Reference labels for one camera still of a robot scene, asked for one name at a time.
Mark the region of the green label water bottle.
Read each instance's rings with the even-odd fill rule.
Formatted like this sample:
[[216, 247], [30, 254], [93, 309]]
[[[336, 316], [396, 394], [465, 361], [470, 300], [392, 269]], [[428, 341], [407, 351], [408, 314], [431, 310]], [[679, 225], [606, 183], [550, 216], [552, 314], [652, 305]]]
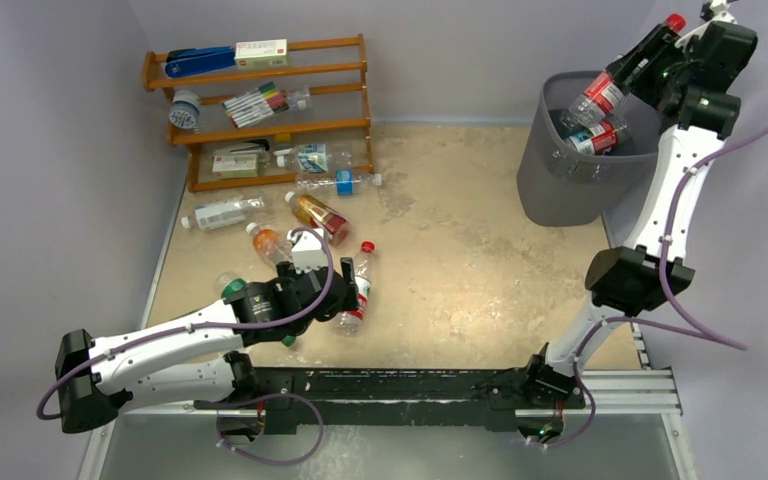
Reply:
[[233, 271], [220, 273], [213, 282], [213, 290], [220, 298], [227, 298], [245, 286], [246, 281]]

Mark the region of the red cap water bottle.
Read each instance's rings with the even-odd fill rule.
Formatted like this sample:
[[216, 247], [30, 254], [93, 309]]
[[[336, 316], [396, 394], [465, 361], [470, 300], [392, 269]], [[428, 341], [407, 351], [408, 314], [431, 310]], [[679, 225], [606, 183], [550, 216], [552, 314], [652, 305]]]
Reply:
[[371, 290], [371, 268], [376, 246], [372, 241], [363, 241], [359, 253], [354, 258], [354, 276], [358, 287], [356, 309], [342, 312], [338, 320], [338, 330], [345, 335], [355, 334], [362, 326], [368, 297]]

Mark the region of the orange juice bottle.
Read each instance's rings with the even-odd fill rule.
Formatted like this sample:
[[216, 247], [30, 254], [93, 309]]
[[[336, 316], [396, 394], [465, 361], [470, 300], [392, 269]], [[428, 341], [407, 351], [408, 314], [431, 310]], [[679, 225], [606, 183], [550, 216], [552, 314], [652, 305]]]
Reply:
[[254, 250], [264, 261], [275, 266], [292, 262], [292, 245], [284, 236], [256, 222], [248, 223], [245, 230], [251, 237]]

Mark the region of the red label tea bottle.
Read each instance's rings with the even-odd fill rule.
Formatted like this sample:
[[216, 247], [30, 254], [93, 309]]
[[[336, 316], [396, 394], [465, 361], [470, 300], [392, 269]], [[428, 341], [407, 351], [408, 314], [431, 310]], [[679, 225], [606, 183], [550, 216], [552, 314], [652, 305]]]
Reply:
[[285, 194], [284, 201], [302, 224], [323, 229], [331, 245], [339, 246], [349, 236], [350, 222], [314, 196], [290, 191]]

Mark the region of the red cap scenic bottle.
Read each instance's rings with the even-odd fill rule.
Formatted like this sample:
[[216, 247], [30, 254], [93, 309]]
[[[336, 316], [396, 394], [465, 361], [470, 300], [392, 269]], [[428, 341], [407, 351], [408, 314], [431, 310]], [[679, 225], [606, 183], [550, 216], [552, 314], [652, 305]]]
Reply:
[[568, 130], [595, 126], [611, 114], [630, 92], [636, 73], [685, 28], [685, 18], [670, 14], [630, 51], [609, 63], [560, 114], [559, 123]]

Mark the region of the red scenic label bottle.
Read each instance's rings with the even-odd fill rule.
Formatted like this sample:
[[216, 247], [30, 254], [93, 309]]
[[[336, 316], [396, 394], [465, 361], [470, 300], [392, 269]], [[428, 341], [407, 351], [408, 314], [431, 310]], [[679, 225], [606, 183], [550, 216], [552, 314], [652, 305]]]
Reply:
[[606, 117], [595, 126], [570, 135], [564, 143], [582, 154], [602, 155], [630, 138], [628, 127], [627, 122], [620, 117]]

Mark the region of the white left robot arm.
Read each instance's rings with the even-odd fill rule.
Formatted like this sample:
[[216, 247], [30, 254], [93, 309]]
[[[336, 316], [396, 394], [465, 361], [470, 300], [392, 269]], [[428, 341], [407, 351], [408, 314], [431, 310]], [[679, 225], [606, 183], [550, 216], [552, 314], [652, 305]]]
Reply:
[[252, 405], [258, 382], [240, 349], [299, 336], [313, 321], [358, 306], [349, 257], [306, 273], [285, 262], [277, 273], [155, 327], [111, 337], [65, 334], [49, 391], [62, 432], [88, 432], [121, 413], [182, 400]]

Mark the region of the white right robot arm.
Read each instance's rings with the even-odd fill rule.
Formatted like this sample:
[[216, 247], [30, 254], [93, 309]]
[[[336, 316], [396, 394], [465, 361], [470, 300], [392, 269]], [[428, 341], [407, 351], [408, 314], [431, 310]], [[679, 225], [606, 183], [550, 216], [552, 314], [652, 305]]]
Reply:
[[741, 102], [729, 87], [758, 37], [723, 12], [691, 31], [684, 25], [673, 14], [602, 70], [557, 74], [542, 87], [517, 174], [531, 221], [587, 223], [645, 170], [653, 177], [628, 237], [594, 256], [582, 308], [517, 375], [515, 393], [533, 406], [578, 399], [585, 363], [613, 331], [693, 280], [689, 226], [713, 156], [738, 120]]

